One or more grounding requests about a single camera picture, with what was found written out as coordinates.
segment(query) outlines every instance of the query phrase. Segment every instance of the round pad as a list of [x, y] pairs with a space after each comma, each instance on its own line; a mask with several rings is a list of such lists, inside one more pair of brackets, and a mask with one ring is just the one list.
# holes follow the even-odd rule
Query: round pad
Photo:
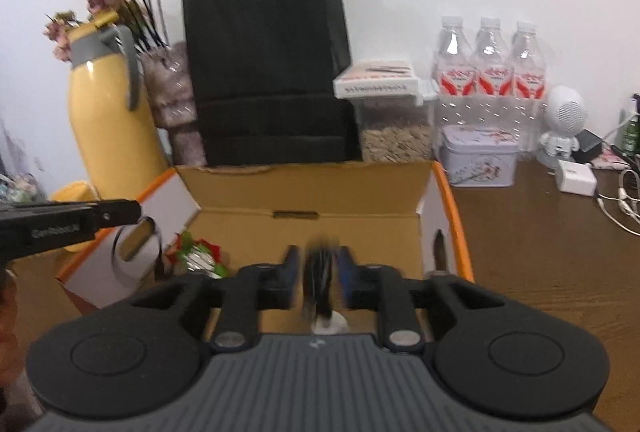
[[199, 343], [166, 313], [131, 306], [59, 326], [35, 342], [27, 358], [44, 405], [88, 419], [159, 408], [191, 386], [200, 365]]
[[518, 420], [592, 408], [609, 375], [596, 338], [526, 308], [468, 311], [436, 346], [434, 366], [466, 404]]
[[513, 374], [540, 376], [554, 370], [564, 359], [562, 347], [537, 333], [509, 333], [489, 345], [494, 364]]
[[71, 351], [71, 361], [94, 376], [114, 376], [136, 368], [145, 359], [142, 341], [118, 333], [101, 333], [81, 340]]

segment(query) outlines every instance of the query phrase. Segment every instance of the power adapter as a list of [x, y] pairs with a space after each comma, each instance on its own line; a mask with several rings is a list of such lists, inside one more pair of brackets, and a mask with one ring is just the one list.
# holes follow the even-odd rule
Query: power adapter
[[581, 196], [593, 196], [596, 191], [596, 176], [591, 167], [581, 163], [558, 161], [556, 168], [556, 184], [561, 192], [579, 194]]
[[590, 130], [584, 129], [575, 137], [580, 144], [580, 148], [571, 154], [576, 163], [588, 163], [602, 154], [602, 138]]

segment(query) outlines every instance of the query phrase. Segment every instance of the yellow lid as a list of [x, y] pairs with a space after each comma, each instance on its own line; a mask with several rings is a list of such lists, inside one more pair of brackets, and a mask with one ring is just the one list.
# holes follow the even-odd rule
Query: yellow lid
[[106, 26], [107, 24], [114, 24], [118, 20], [118, 14], [113, 11], [105, 11], [102, 13], [98, 13], [94, 16], [94, 19], [87, 24], [79, 25], [76, 28], [73, 28], [69, 31], [69, 41], [75, 42], [76, 40], [81, 39], [82, 37], [86, 37], [91, 33], [95, 33], [101, 27]]

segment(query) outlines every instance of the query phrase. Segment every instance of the gray ribbed surface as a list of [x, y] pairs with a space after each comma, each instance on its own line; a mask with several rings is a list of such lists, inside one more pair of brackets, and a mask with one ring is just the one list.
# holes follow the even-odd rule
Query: gray ribbed surface
[[604, 432], [591, 415], [553, 424], [485, 417], [450, 398], [420, 359], [368, 335], [265, 335], [212, 359], [198, 383], [145, 416], [83, 422], [52, 413], [31, 432]]

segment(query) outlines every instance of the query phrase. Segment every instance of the water bottle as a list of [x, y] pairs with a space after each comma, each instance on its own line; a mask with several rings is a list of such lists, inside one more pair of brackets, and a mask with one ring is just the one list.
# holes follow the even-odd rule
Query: water bottle
[[507, 115], [513, 87], [513, 66], [500, 32], [500, 19], [480, 19], [474, 63], [479, 125], [509, 128]]
[[546, 63], [536, 39], [536, 25], [518, 22], [513, 38], [512, 127], [521, 158], [530, 157], [538, 146], [542, 96], [546, 87]]
[[436, 122], [466, 125], [473, 122], [471, 96], [475, 67], [472, 49], [462, 32], [461, 17], [443, 17], [434, 65], [434, 79], [440, 88]]

